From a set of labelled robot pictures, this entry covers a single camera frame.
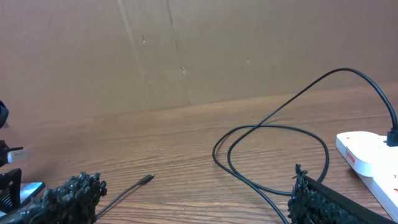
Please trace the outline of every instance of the brown wall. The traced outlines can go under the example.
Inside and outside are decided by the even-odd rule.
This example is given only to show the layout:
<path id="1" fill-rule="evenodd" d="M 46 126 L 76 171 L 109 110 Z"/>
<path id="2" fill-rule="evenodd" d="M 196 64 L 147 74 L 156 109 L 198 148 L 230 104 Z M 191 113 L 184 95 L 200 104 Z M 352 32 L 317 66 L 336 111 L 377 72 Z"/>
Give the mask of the brown wall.
<path id="1" fill-rule="evenodd" d="M 2 0 L 10 125 L 398 80 L 396 0 Z M 364 82 L 342 73 L 317 88 Z"/>

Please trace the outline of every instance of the black cable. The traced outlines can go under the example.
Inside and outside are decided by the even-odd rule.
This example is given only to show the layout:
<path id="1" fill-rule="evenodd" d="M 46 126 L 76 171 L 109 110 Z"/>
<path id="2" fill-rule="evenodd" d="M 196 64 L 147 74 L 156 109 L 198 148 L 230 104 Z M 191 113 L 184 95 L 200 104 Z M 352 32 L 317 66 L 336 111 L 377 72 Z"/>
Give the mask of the black cable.
<path id="1" fill-rule="evenodd" d="M 123 197 L 123 195 L 125 195 L 127 192 L 129 192 L 130 190 L 134 189 L 135 187 L 139 186 L 139 185 L 144 185 L 146 183 L 148 183 L 150 180 L 152 180 L 155 177 L 155 175 L 153 174 L 149 174 L 147 176 L 145 176 L 144 178 L 142 178 L 140 181 L 138 181 L 137 183 L 135 183 L 133 186 L 129 187 L 128 189 L 126 189 L 125 191 L 123 191 L 122 193 L 120 193 L 116 198 L 114 198 L 112 200 L 112 202 L 110 202 L 107 206 L 105 206 L 101 211 L 99 211 L 95 217 L 98 219 L 98 217 L 100 217 L 105 211 L 107 211 L 108 208 L 110 208 L 115 202 L 117 202 L 121 197 Z"/>
<path id="2" fill-rule="evenodd" d="M 378 87 L 378 85 L 371 80 L 369 77 L 367 77 L 365 74 L 363 74 L 360 71 L 357 71 L 355 69 L 352 68 L 339 68 L 339 69 L 335 69 L 332 70 L 324 75 L 322 75 L 320 78 L 318 78 L 317 80 L 315 80 L 314 82 L 312 82 L 309 86 L 307 86 L 306 88 L 304 88 L 302 91 L 300 91 L 299 93 L 297 93 L 295 96 L 293 96 L 290 100 L 288 100 L 286 103 L 284 103 L 282 106 L 280 106 L 279 108 L 277 108 L 274 112 L 272 112 L 270 115 L 268 115 L 266 118 L 264 118 L 262 121 L 260 121 L 258 124 L 254 125 L 254 124 L 249 124 L 249 125 L 244 125 L 244 126 L 240 126 L 237 128 L 234 128 L 232 130 L 230 130 L 228 133 L 226 133 L 223 137 L 221 137 L 220 140 L 218 140 L 218 142 L 215 144 L 214 148 L 213 148 L 213 152 L 212 152 L 212 156 L 213 156 L 213 160 L 214 162 L 220 166 L 222 169 L 224 169 L 225 171 L 229 172 L 231 175 L 235 176 L 236 178 L 238 178 L 239 180 L 243 181 L 245 184 L 247 184 L 248 186 L 250 186 L 251 188 L 253 188 L 258 194 L 261 195 L 261 197 L 263 197 L 270 205 L 271 207 L 276 211 L 276 213 L 278 214 L 278 216 L 282 219 L 282 221 L 284 223 L 288 223 L 288 221 L 286 220 L 286 218 L 283 216 L 283 214 L 280 212 L 280 210 L 275 206 L 275 204 L 264 194 L 262 193 L 259 189 L 265 190 L 267 192 L 273 193 L 273 194 L 278 194 L 278 195 L 285 195 L 285 196 L 291 196 L 292 193 L 291 192 L 282 192 L 279 190 L 273 190 L 267 187 L 264 187 L 262 185 L 259 185 L 247 178 L 245 178 L 245 176 L 243 176 L 242 174 L 240 174 L 232 165 L 231 162 L 231 152 L 233 150 L 233 148 L 237 145 L 238 142 L 240 142 L 240 140 L 242 140 L 243 138 L 245 138 L 248 134 L 252 133 L 254 130 L 256 130 L 257 128 L 265 128 L 265 127 L 270 127 L 270 128 L 286 128 L 286 129 L 292 129 L 292 130 L 296 130 L 296 131 L 300 131 L 301 133 L 305 133 L 308 134 L 312 137 L 314 137 L 315 139 L 317 139 L 323 146 L 324 150 L 325 150 L 325 166 L 323 168 L 323 171 L 321 173 L 321 175 L 319 176 L 318 180 L 319 182 L 321 182 L 327 173 L 328 170 L 328 166 L 329 166 L 329 152 L 328 152 L 328 148 L 326 146 L 326 144 L 322 141 L 322 139 L 320 139 L 317 135 L 300 129 L 300 128 L 296 128 L 296 127 L 292 127 L 292 126 L 287 126 L 287 125 L 278 125 L 278 124 L 263 124 L 265 121 L 267 121 L 271 116 L 273 116 L 274 114 L 276 114 L 279 110 L 281 110 L 284 106 L 286 106 L 287 104 L 289 104 L 291 101 L 293 101 L 294 99 L 296 99 L 298 96 L 300 96 L 302 93 L 304 93 L 305 91 L 307 91 L 309 88 L 311 88 L 314 84 L 316 84 L 317 82 L 319 82 L 320 80 L 324 79 L 325 77 L 327 77 L 328 75 L 331 75 L 332 73 L 335 72 L 340 72 L 340 71 L 347 71 L 347 72 L 353 72 L 357 75 L 359 75 L 360 77 L 362 77 L 363 79 L 365 79 L 375 90 L 376 92 L 379 94 L 379 96 L 381 97 L 381 99 L 383 100 L 384 104 L 387 106 L 387 109 L 389 110 L 390 116 L 391 116 L 391 120 L 392 120 L 392 131 L 393 130 L 398 130 L 398 122 L 397 122 L 397 116 L 395 114 L 395 111 L 392 107 L 392 105 L 390 104 L 389 100 L 387 99 L 387 97 L 385 96 L 385 94 L 382 92 L 382 90 Z M 228 160 L 228 164 L 230 166 L 231 169 L 228 169 L 227 167 L 225 167 L 224 165 L 222 165 L 216 158 L 215 156 L 215 152 L 216 149 L 218 147 L 218 145 L 224 141 L 229 135 L 231 135 L 232 133 L 234 133 L 235 131 L 242 129 L 242 128 L 251 128 L 249 131 L 247 131 L 246 133 L 244 133 L 242 136 L 240 136 L 239 138 L 237 138 L 237 140 L 235 140 L 234 143 L 232 143 L 232 145 L 229 147 L 228 149 L 228 153 L 227 153 L 227 160 Z"/>

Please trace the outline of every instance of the wood grain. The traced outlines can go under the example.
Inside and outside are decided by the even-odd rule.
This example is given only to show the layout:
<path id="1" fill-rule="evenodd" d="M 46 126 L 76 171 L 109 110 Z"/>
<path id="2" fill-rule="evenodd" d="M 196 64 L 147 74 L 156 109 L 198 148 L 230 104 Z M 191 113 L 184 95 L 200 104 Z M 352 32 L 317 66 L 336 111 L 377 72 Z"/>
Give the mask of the wood grain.
<path id="1" fill-rule="evenodd" d="M 398 106 L 398 83 L 382 86 Z M 155 179 L 114 206 L 98 223 L 280 223 L 271 207 L 211 158 L 214 143 L 231 128 L 256 123 L 292 95 L 235 100 L 210 105 L 126 113 L 0 130 L 9 145 L 24 146 L 30 161 L 23 181 L 54 188 L 80 171 L 101 172 L 108 195 L 97 209 L 147 174 Z M 388 217 L 335 149 L 336 134 L 366 130 L 385 134 L 389 114 L 369 86 L 310 91 L 277 113 L 271 123 L 289 124 L 319 135 L 330 149 L 324 184 Z M 226 163 L 231 136 L 218 153 Z M 291 190 L 294 166 L 320 175 L 325 155 L 311 137 L 281 129 L 259 129 L 239 143 L 233 163 L 248 178 Z M 14 164 L 4 166 L 6 172 Z M 289 198 L 268 194 L 287 214 Z"/>

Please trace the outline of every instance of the white power strip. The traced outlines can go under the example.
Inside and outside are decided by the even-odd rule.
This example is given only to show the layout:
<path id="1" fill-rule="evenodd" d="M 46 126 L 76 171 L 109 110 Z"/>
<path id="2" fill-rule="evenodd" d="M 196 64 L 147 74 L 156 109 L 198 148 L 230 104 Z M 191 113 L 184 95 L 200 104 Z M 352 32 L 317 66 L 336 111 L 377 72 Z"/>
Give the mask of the white power strip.
<path id="1" fill-rule="evenodd" d="M 398 222 L 398 146 L 366 131 L 337 135 L 336 147 L 391 218 Z"/>

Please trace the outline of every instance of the plug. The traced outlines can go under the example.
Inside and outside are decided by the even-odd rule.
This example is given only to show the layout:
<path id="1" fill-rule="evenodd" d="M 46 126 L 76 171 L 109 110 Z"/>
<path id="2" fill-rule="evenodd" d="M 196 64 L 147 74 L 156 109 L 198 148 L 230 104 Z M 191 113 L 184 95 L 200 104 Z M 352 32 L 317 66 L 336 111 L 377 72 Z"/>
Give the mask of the plug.
<path id="1" fill-rule="evenodd" d="M 139 181 L 139 183 L 140 183 L 140 185 L 144 185 L 144 184 L 148 183 L 150 180 L 152 180 L 154 177 L 155 177 L 154 174 L 146 175 L 144 178 L 142 178 L 142 179 Z"/>
<path id="2" fill-rule="evenodd" d="M 390 147 L 398 146 L 398 129 L 392 129 L 387 133 L 387 145 Z"/>

